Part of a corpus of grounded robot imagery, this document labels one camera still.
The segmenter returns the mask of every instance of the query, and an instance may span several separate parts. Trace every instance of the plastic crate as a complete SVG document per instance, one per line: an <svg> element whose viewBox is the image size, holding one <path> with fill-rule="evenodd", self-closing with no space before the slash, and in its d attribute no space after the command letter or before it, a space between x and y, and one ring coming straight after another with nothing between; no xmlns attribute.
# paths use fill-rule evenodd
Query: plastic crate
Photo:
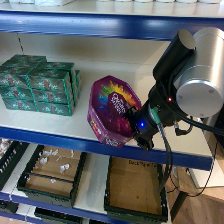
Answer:
<svg viewBox="0 0 224 224"><path fill-rule="evenodd" d="M0 159L0 190L5 186L5 183L8 181L28 145L29 143L14 141Z"/></svg>
<svg viewBox="0 0 224 224"><path fill-rule="evenodd" d="M107 222L100 222L100 221L96 221L96 220L90 219L89 220L89 224L109 224L109 223L107 223Z"/></svg>
<svg viewBox="0 0 224 224"><path fill-rule="evenodd" d="M46 223L52 224L82 224L82 218L54 212L42 208L36 208L34 215L41 218Z"/></svg>
<svg viewBox="0 0 224 224"><path fill-rule="evenodd" d="M80 181L83 166L85 163L86 153L81 153L74 179L72 181L68 181L68 180L60 179L53 176L32 173L36 162L38 161L39 157L42 156L44 147L45 146L43 145L37 146L37 149L32 155L30 161L27 163L26 168L23 171L18 181L17 189L19 191L23 191L31 200L72 208L75 202L77 191L78 191L79 181ZM26 183L31 176L39 176L43 178L44 181L46 181L46 184L49 183L47 182L49 181L49 179L56 180L59 183L61 182L65 182L65 183L67 182L69 184L71 183L72 187L71 187L71 190L69 189L70 190L69 196L64 196L64 195L60 195L56 193L49 193L44 190L31 189L26 187Z"/></svg>
<svg viewBox="0 0 224 224"><path fill-rule="evenodd" d="M124 167L127 168L127 166L129 164L133 164L134 169L136 168L136 166L149 166L150 164L152 163L147 163L147 162L141 162L141 161L136 161L136 160L128 160L128 159L121 159L119 158L120 160L124 161L124 163L121 161L120 164L123 164ZM159 196L157 195L157 198L160 198L160 201L158 202L157 204L157 207L159 206L161 208L161 214L156 214L156 213L151 213L151 212L142 212L142 211L136 211L136 210L132 210L132 209L126 209L126 208L122 208L121 206L119 207L116 207L115 205L111 206L111 171L112 171L112 164L113 164L113 157L110 157L110 162L109 162L109 168L108 168L108 175L107 175L107 183L106 183L106 191L105 191L105 197L104 197L104 209L105 211L107 211L107 215L109 218L111 219L118 219L118 220L122 220L122 221L126 221L126 222L130 222L130 223L139 223L139 224L149 224L149 223L162 223L162 222L167 222L168 220L168 208L167 208L167 200L166 200L166 192L165 192L165 188L162 189L162 191L160 192L160 194L157 192L157 188L159 187L159 183L162 181L162 178L163 178L163 173L162 173L162 166L159 165L159 164L154 164L154 166L157 166L157 172L158 174L155 175L154 174L154 178L156 176L158 176L158 187L156 187L155 189L153 189L152 192L147 192L147 195L152 195L152 194L159 194ZM122 178L124 180L125 175L124 175L124 171L123 170L119 170L117 171L117 173L122 173ZM141 184L139 183L136 179L135 179L135 175L130 175L131 176L131 179L133 182L135 182L136 186ZM127 191L126 189L128 189L128 186L126 185L126 182L124 181L124 185L122 185L124 191ZM117 192L117 197L118 197L118 200L122 200L121 199L121 193L120 192ZM136 192L132 192L129 193L129 197L127 198L127 201L126 203L129 203L131 204L131 201L128 201L128 200L132 200L130 198L133 198L132 196L136 196L134 195Z"/></svg>
<svg viewBox="0 0 224 224"><path fill-rule="evenodd" d="M19 204L0 200L0 211L15 214Z"/></svg>

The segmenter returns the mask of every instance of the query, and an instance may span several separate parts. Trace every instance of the tray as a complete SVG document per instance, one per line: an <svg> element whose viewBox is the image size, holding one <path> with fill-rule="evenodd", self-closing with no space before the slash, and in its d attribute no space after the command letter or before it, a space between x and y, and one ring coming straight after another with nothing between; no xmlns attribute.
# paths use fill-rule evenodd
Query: tray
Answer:
<svg viewBox="0 0 224 224"><path fill-rule="evenodd" d="M67 171L65 171L67 176L58 172L60 168L59 165L67 163L67 156L62 157L62 159L58 160L58 163L56 163L57 158L54 158L53 154L49 155L48 165L41 165L39 159L46 158L44 153L50 152L50 150L54 152L59 150L57 158L61 157L60 153L63 149L38 145L18 181L17 189L23 191L31 200L72 208L78 191L86 153L81 153L79 160L74 157L74 159L76 159L74 162L76 165L74 165L74 167L77 166L77 169L76 171L72 170L73 164L69 168L70 171L75 173L73 177L69 176L69 173L66 173ZM73 150L66 150L66 152L70 154L72 151Z"/></svg>
<svg viewBox="0 0 224 224"><path fill-rule="evenodd" d="M139 224L167 222L165 188L157 192L162 177L159 164L111 157L104 197L108 217Z"/></svg>
<svg viewBox="0 0 224 224"><path fill-rule="evenodd" d="M46 223L52 224L82 224L82 218L63 214L60 212L54 212L42 208L36 208L34 215L41 218Z"/></svg>
<svg viewBox="0 0 224 224"><path fill-rule="evenodd" d="M0 211L15 214L19 204L0 200Z"/></svg>
<svg viewBox="0 0 224 224"><path fill-rule="evenodd" d="M14 141L0 159L0 190L5 186L28 145L29 143Z"/></svg>

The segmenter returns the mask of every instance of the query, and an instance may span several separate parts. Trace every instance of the white shelf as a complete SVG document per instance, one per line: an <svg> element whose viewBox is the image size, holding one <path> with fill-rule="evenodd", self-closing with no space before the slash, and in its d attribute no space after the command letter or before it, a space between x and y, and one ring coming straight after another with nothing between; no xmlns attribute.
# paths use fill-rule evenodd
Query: white shelf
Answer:
<svg viewBox="0 0 224 224"><path fill-rule="evenodd" d="M96 136L87 122L90 90L93 82L107 75L120 78L130 84L142 104L147 100L148 92L155 83L153 76L148 73L136 72L133 74L132 72L125 71L115 72L113 70L93 69L84 69L81 72L82 92L72 117L39 112L7 110L2 99L0 99L0 126L97 141ZM188 124L184 122L180 122L179 124L182 129L188 129ZM173 152L211 157L210 149L200 129L193 128L190 134L180 137L175 135L173 127L167 127L165 130ZM165 151L163 141L161 141L159 134L153 137L153 142L155 150ZM127 145L137 147L134 140L130 141Z"/></svg>
<svg viewBox="0 0 224 224"><path fill-rule="evenodd" d="M95 1L77 0L64 6L36 6L34 4L0 4L0 10L25 11L25 12L52 12L52 13L89 13L89 14L122 14L122 15L147 15L147 16L175 16L175 17L224 17L224 3L206 4L179 2L140 3L135 1Z"/></svg>
<svg viewBox="0 0 224 224"><path fill-rule="evenodd" d="M28 197L22 191L18 191L16 188L18 177L22 174L23 170L29 159L31 158L34 149L36 148L35 144L30 144L27 148L27 151L23 155L20 162L17 164L15 170L13 171L13 175L10 177L9 181L6 183L5 188L2 190L2 193L8 193L11 195L12 201L16 203L21 203L23 199L28 199ZM106 189L106 179L107 179L107 171L109 164L109 156L105 155L97 155L97 154L88 154L86 158L86 162L84 165L84 169L82 172L81 180L79 183L79 189L77 193L77 198L75 200L74 209L66 209L63 210L63 207L57 206L58 212L64 212L71 215L79 214L79 211L86 212L86 214L90 213L89 217L91 218L91 214L103 215L106 216L106 212L104 211L104 194ZM26 204L33 204L33 201L26 200ZM41 206L45 206L44 203L36 202L36 204ZM34 207L28 209L28 205L20 205L20 215L24 215L26 210L29 210L29 214L33 213Z"/></svg>
<svg viewBox="0 0 224 224"><path fill-rule="evenodd" d="M11 197L11 194L14 189L16 189L17 182L20 178L20 175L24 171L26 164L29 162L31 156L34 153L34 150L36 149L37 145L30 144L28 148L26 149L26 152L24 153L23 157L20 159L19 163L14 168L12 175L6 182L4 188L1 190L1 193L8 194Z"/></svg>

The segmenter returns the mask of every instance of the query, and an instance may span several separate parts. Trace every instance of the floor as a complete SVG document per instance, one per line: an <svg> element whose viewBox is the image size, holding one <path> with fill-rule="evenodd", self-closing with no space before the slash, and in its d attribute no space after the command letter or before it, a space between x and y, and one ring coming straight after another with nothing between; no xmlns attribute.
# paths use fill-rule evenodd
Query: floor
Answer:
<svg viewBox="0 0 224 224"><path fill-rule="evenodd" d="M167 182L167 191L173 189L170 180ZM168 194L170 207L177 197L178 191L175 190ZM177 214L173 224L223 224L224 223L224 204L210 200L203 196L188 197Z"/></svg>
<svg viewBox="0 0 224 224"><path fill-rule="evenodd" d="M0 223L1 224L24 224L25 222L14 220L14 219L8 219L8 218L0 217Z"/></svg>

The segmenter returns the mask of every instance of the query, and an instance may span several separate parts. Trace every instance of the cardboard box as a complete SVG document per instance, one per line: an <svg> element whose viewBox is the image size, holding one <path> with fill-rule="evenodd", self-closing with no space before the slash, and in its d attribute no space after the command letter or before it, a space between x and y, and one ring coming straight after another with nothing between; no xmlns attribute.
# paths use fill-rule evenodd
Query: cardboard box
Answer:
<svg viewBox="0 0 224 224"><path fill-rule="evenodd" d="M21 87L0 86L0 95L2 98L33 100L31 90Z"/></svg>
<svg viewBox="0 0 224 224"><path fill-rule="evenodd" d="M76 159L66 157L68 153L63 157L65 149L58 149L61 156L44 153L50 150L51 147L45 148L41 145L37 147L18 181L17 188L25 192L31 200L72 208L86 153L81 153ZM60 172L60 167L65 165L69 167Z"/></svg>
<svg viewBox="0 0 224 224"><path fill-rule="evenodd" d="M66 71L33 69L28 75L28 81L32 89L68 94L71 88L69 73Z"/></svg>
<svg viewBox="0 0 224 224"><path fill-rule="evenodd" d="M46 103L60 103L69 104L73 99L72 89L65 92L53 92L53 91L43 91L32 89L33 97L36 101L46 102Z"/></svg>
<svg viewBox="0 0 224 224"><path fill-rule="evenodd" d="M76 82L75 64L67 62L41 62L37 66L38 69L59 70L69 72L70 82Z"/></svg>
<svg viewBox="0 0 224 224"><path fill-rule="evenodd" d="M0 86L29 88L27 74L32 68L9 68L0 66Z"/></svg>
<svg viewBox="0 0 224 224"><path fill-rule="evenodd" d="M35 55L23 55L16 54L10 60L15 61L30 61L30 62L46 62L46 56L35 56Z"/></svg>
<svg viewBox="0 0 224 224"><path fill-rule="evenodd" d="M2 66L12 68L35 68L39 63L40 62L8 60L3 63Z"/></svg>
<svg viewBox="0 0 224 224"><path fill-rule="evenodd" d="M8 110L25 110L37 111L36 105L33 100L20 100L20 99L6 99L3 98L5 107Z"/></svg>
<svg viewBox="0 0 224 224"><path fill-rule="evenodd" d="M111 157L104 198L108 217L131 223L167 222L165 189L157 192L161 175L161 165Z"/></svg>
<svg viewBox="0 0 224 224"><path fill-rule="evenodd" d="M39 112L64 116L72 116L75 110L73 99L69 104L44 103L36 101L36 105Z"/></svg>

